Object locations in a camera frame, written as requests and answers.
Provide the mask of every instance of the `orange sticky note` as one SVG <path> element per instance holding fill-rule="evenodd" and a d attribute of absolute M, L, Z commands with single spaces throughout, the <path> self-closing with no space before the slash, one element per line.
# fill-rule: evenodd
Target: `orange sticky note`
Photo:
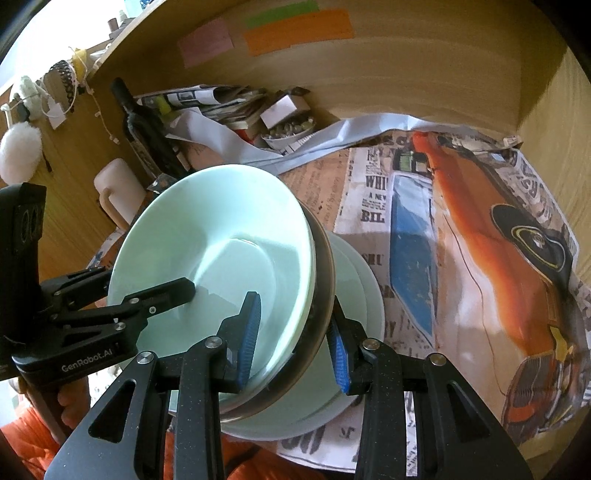
<path fill-rule="evenodd" d="M 244 33 L 246 44 L 254 57 L 301 43 L 354 36 L 349 13 L 341 8 L 286 18 Z"/>

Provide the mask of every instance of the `wooden cabinet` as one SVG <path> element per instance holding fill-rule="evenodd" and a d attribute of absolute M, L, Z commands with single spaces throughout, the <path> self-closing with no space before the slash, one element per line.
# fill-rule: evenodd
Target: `wooden cabinet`
<path fill-rule="evenodd" d="M 56 131 L 43 126 L 54 168 L 48 185 L 42 275 L 83 268 L 114 225 L 97 204 L 92 179 L 115 157 L 141 174 L 125 145 L 122 113 L 109 84 L 133 93 L 196 83 L 279 89 L 300 85 L 324 122 L 370 112 L 409 113 L 474 126 L 496 137 L 519 133 L 523 150 L 564 210 L 581 244 L 578 272 L 591 281 L 588 136 L 591 86 L 572 52 L 528 0 L 318 0 L 345 8 L 350 40 L 297 45 L 251 57 L 245 18 L 292 0 L 159 0 L 111 45 L 90 77 L 115 145 L 88 95 Z M 184 68 L 177 41 L 222 16 L 234 49 Z"/>

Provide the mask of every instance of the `screw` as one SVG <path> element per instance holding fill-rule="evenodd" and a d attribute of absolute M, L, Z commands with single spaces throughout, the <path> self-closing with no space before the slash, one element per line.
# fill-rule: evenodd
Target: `screw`
<path fill-rule="evenodd" d="M 148 365 L 154 360 L 154 354 L 152 352 L 141 352 L 135 359 L 140 365 Z"/>
<path fill-rule="evenodd" d="M 366 350 L 374 351 L 379 348 L 380 342 L 375 338 L 366 338 L 363 342 L 361 342 L 361 346 Z"/>
<path fill-rule="evenodd" d="M 429 360 L 436 367 L 442 367 L 443 365 L 445 365 L 447 363 L 447 358 L 445 358 L 445 356 L 443 356 L 440 353 L 432 354 L 431 356 L 429 356 Z"/>
<path fill-rule="evenodd" d="M 220 337 L 211 336 L 205 340 L 205 346 L 207 348 L 217 348 L 222 344 L 222 339 Z"/>

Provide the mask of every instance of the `bowl of nuts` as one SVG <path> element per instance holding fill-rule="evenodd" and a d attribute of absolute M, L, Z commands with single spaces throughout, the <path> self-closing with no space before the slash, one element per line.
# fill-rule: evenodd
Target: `bowl of nuts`
<path fill-rule="evenodd" d="M 307 114 L 298 115 L 274 126 L 267 135 L 261 135 L 261 137 L 273 150 L 283 150 L 292 143 L 311 135 L 315 127 L 316 122 L 313 117 Z"/>

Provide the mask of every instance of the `pink sticky note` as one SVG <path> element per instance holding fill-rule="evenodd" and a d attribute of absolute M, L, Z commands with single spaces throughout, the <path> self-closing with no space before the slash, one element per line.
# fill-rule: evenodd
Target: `pink sticky note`
<path fill-rule="evenodd" d="M 202 25 L 178 41 L 185 68 L 194 67 L 234 48 L 223 18 Z"/>

